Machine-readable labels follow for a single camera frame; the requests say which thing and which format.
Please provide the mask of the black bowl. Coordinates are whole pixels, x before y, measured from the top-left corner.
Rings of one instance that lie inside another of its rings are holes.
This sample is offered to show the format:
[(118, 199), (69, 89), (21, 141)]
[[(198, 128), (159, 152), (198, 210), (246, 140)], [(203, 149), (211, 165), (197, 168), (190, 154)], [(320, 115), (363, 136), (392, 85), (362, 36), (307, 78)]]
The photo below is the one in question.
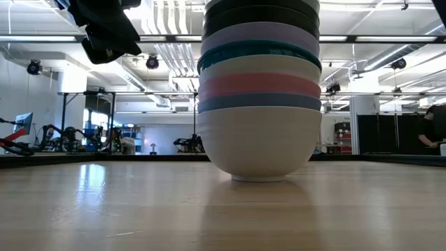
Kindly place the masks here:
[(206, 19), (201, 39), (204, 41), (217, 31), (250, 22), (275, 22), (303, 29), (316, 39), (320, 38), (318, 26), (298, 11), (278, 6), (246, 6), (234, 8)]
[(289, 8), (307, 16), (317, 26), (320, 25), (318, 0), (211, 0), (205, 6), (204, 22), (220, 13), (247, 6), (274, 6)]

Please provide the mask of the red shelf rack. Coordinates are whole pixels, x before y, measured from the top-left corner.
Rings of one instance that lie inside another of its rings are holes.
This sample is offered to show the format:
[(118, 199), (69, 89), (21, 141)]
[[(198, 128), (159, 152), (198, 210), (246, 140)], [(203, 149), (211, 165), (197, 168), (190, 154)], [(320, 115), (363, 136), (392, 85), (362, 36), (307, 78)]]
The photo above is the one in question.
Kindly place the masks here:
[(334, 124), (334, 145), (339, 154), (350, 155), (352, 153), (351, 126), (349, 122)]

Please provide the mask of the black table edge rail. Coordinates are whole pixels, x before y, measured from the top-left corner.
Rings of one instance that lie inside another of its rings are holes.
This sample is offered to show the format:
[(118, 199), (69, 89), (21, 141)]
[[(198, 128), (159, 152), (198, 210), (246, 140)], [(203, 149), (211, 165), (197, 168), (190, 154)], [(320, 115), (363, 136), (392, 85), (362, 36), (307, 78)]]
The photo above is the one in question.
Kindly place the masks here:
[[(107, 154), (87, 154), (87, 155), (33, 155), (29, 157), (0, 155), (0, 169), (31, 167), (43, 165), (61, 165), (79, 162), (208, 162), (210, 159), (206, 155), (107, 155)], [(313, 155), (311, 161), (318, 162), (345, 162), (345, 161), (365, 161), (384, 162), (404, 165), (421, 165), (431, 167), (446, 168), (446, 157), (432, 155)]]

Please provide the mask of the large white bowl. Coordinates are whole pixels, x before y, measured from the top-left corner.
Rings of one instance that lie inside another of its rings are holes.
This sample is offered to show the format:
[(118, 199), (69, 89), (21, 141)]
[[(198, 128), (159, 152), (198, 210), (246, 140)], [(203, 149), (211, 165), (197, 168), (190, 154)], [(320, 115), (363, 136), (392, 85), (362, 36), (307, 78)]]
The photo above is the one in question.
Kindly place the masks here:
[(239, 181), (282, 181), (312, 156), (319, 111), (235, 107), (200, 113), (198, 132), (210, 161)]

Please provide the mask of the computer monitor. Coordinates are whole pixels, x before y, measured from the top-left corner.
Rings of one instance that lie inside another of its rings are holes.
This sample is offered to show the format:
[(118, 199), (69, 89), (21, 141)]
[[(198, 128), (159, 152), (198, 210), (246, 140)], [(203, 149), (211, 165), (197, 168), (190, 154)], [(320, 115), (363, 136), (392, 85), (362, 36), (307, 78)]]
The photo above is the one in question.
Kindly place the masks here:
[(17, 115), (15, 117), (13, 132), (23, 131), (25, 135), (28, 135), (31, 130), (32, 119), (33, 112)]

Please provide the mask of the person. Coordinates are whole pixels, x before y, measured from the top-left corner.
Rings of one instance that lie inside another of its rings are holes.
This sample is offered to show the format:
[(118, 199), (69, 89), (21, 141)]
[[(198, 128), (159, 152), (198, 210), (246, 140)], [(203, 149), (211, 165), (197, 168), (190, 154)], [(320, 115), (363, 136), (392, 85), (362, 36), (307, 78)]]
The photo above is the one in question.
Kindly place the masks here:
[(418, 142), (426, 155), (440, 155), (443, 136), (436, 124), (446, 120), (446, 105), (432, 105), (420, 119), (417, 129)]

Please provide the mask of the black metal table frame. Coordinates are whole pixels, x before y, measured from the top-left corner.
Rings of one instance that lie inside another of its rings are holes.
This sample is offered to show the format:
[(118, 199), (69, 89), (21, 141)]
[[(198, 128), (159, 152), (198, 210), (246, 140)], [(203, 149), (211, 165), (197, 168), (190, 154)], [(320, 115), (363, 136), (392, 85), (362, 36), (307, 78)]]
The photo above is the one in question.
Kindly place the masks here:
[(84, 91), (59, 92), (68, 103), (77, 97), (99, 98), (110, 103), (109, 123), (122, 127), (123, 133), (137, 134), (136, 144), (148, 155), (156, 144), (159, 155), (176, 155), (173, 142), (196, 132), (196, 92), (178, 91)]

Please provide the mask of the teal plate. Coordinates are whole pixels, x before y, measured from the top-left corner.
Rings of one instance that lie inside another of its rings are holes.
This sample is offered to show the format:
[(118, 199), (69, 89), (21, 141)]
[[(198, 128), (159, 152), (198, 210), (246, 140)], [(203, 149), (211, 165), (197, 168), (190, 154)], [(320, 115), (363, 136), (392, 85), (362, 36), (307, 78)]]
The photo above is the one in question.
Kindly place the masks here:
[(221, 61), (242, 56), (282, 55), (292, 56), (313, 63), (322, 71), (322, 65), (317, 56), (296, 45), (290, 45), (271, 40), (245, 40), (227, 43), (204, 52), (197, 62), (197, 71), (202, 71)]

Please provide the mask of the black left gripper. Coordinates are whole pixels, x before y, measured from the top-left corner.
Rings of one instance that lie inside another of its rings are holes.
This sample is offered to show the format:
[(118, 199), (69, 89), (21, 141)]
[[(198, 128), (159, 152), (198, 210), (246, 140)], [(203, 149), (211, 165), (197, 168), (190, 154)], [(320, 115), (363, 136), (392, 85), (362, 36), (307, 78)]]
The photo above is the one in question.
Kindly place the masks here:
[(68, 12), (76, 25), (88, 26), (82, 47), (91, 63), (110, 63), (123, 53), (141, 53), (134, 41), (139, 34), (124, 13), (136, 7), (139, 0), (68, 0)]

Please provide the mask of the lavender bowl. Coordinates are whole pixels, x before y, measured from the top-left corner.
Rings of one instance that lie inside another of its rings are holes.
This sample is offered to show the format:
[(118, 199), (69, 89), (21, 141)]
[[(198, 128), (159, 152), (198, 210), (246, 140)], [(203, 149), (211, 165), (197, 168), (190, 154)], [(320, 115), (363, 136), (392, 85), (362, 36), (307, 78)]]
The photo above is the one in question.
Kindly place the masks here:
[(271, 40), (298, 46), (319, 57), (319, 41), (309, 32), (278, 22), (248, 22), (223, 28), (202, 39), (201, 54), (227, 43), (245, 40)]

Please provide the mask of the cream white bowl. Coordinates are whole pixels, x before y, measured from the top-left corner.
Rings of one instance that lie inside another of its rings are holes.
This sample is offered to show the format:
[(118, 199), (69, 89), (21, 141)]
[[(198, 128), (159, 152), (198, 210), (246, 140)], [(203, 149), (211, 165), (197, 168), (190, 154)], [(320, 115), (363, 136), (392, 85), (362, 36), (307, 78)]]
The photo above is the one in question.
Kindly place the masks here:
[(199, 82), (238, 73), (284, 73), (302, 77), (316, 84), (321, 78), (321, 69), (308, 60), (269, 54), (236, 57), (213, 64), (201, 72)]

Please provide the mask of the black partition panel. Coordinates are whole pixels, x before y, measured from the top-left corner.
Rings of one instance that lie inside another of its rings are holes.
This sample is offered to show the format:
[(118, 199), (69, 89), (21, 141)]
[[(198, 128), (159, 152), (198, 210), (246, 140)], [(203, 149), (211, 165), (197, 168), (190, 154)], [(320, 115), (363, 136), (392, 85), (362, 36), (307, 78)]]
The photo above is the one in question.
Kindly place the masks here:
[(420, 114), (357, 115), (360, 154), (420, 155)]

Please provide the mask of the pink bowl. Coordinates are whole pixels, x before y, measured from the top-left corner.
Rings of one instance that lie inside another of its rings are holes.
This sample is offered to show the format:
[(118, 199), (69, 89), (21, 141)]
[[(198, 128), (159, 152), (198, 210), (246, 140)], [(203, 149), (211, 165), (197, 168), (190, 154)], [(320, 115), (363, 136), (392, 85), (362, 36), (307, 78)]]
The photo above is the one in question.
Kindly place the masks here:
[(236, 73), (200, 83), (198, 96), (207, 100), (242, 93), (291, 93), (320, 98), (321, 89), (313, 81), (282, 73)]

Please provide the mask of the blue plastic plate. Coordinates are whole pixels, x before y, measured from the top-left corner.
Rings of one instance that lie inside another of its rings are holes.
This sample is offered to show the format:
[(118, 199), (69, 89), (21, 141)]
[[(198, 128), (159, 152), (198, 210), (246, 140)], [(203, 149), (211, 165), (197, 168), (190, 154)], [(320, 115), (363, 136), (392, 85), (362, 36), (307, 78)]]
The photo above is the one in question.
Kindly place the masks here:
[(301, 107), (319, 111), (321, 101), (312, 96), (292, 93), (241, 93), (199, 101), (199, 113), (233, 107)]

